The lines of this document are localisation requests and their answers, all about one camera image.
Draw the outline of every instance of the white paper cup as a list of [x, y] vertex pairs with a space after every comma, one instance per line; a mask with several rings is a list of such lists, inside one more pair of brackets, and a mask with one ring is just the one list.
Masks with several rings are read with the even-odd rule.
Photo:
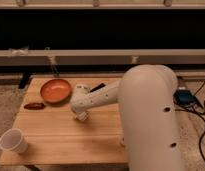
[[28, 143], [26, 142], [20, 129], [9, 129], [0, 137], [1, 150], [24, 153], [27, 148]]

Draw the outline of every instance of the black wall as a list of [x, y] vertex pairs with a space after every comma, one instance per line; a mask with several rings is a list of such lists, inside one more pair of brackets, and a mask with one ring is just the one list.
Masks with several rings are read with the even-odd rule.
[[205, 49], [205, 10], [0, 10], [0, 50]]

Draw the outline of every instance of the wooden table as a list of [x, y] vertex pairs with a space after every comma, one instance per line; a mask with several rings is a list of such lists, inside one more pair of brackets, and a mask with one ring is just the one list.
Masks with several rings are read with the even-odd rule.
[[[34, 78], [26, 92], [13, 127], [20, 128], [29, 148], [22, 155], [3, 152], [1, 165], [127, 163], [121, 146], [122, 128], [118, 106], [109, 105], [89, 110], [81, 123], [73, 118], [66, 102], [40, 111], [24, 109], [31, 102], [42, 102], [39, 91], [50, 78]], [[108, 84], [119, 78], [68, 78], [72, 87], [85, 83], [91, 87]]]

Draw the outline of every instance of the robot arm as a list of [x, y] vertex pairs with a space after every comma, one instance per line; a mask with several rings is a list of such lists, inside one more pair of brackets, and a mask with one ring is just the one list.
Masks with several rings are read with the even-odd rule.
[[172, 70], [142, 65], [93, 93], [77, 85], [71, 108], [84, 121], [87, 109], [118, 102], [130, 171], [185, 171], [173, 104], [176, 88]]
[[109, 84], [97, 91], [90, 92], [90, 87], [85, 84], [77, 84], [71, 98], [71, 109], [76, 118], [85, 121], [90, 108], [117, 103], [117, 94], [120, 81]]

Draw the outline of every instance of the cable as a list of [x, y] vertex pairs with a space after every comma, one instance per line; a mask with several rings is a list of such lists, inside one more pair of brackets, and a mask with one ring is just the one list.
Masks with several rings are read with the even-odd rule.
[[[200, 114], [197, 114], [197, 116], [199, 116], [199, 118], [201, 118], [202, 121], [203, 121], [204, 124], [205, 124], [205, 118], [204, 118], [202, 115], [200, 115]], [[201, 146], [204, 137], [205, 137], [205, 129], [204, 129], [203, 133], [201, 134], [201, 136], [200, 136], [200, 138], [199, 138], [199, 144], [198, 144], [198, 145], [199, 145], [200, 154], [201, 154], [201, 156], [202, 156], [202, 158], [203, 158], [203, 160], [204, 160], [204, 162], [205, 162], [205, 155], [204, 155], [204, 153], [203, 153], [202, 146]]]
[[199, 112], [195, 108], [193, 108], [193, 111], [196, 112], [196, 113], [199, 113], [200, 115], [204, 115], [205, 116], [205, 100], [204, 100], [203, 112]]
[[[205, 86], [205, 81], [203, 82], [203, 84], [197, 89], [197, 91], [194, 93], [193, 96], [196, 96], [200, 90], [202, 90], [202, 88]], [[182, 109], [176, 109], [175, 111], [185, 111], [185, 112], [188, 112], [188, 113], [192, 113], [192, 114], [195, 114], [196, 116], [198, 116], [199, 118], [202, 119], [202, 121], [204, 122], [204, 125], [205, 125], [205, 118], [203, 116], [205, 116], [205, 100], [204, 100], [204, 106], [203, 106], [203, 112], [199, 112], [197, 111], [194, 106], [195, 106], [196, 103], [194, 104], [191, 104], [189, 106], [183, 106], [183, 105], [179, 105], [177, 104], [179, 107], [181, 107]], [[199, 142], [198, 142], [198, 147], [199, 147], [199, 153], [202, 157], [202, 159], [204, 160], [205, 162], [205, 155], [203, 153], [203, 150], [202, 150], [202, 141], [205, 137], [205, 128], [204, 128], [204, 131], [202, 132], [200, 138], [199, 138]]]
[[[192, 107], [193, 110], [190, 110], [190, 109], [188, 109], [188, 108], [186, 108], [186, 107], [183, 107], [183, 106], [180, 106], [180, 107], [182, 107], [183, 109], [176, 109], [176, 111], [185, 111], [185, 112], [189, 112], [189, 113], [195, 114], [196, 116], [198, 116], [199, 118], [202, 119], [202, 121], [204, 122], [204, 125], [205, 125], [205, 118], [202, 116], [202, 115], [205, 115], [205, 113], [198, 113], [198, 112], [195, 110], [194, 107]], [[201, 134], [201, 136], [200, 136], [200, 138], [199, 138], [199, 142], [198, 142], [198, 147], [199, 147], [200, 155], [201, 155], [202, 159], [203, 159], [204, 162], [205, 162], [205, 155], [204, 155], [204, 153], [203, 153], [202, 146], [201, 146], [204, 137], [205, 137], [205, 129], [204, 129], [203, 133]]]
[[203, 84], [197, 89], [197, 91], [194, 93], [194, 96], [197, 95], [199, 93], [199, 91], [205, 86], [205, 81], [203, 82]]

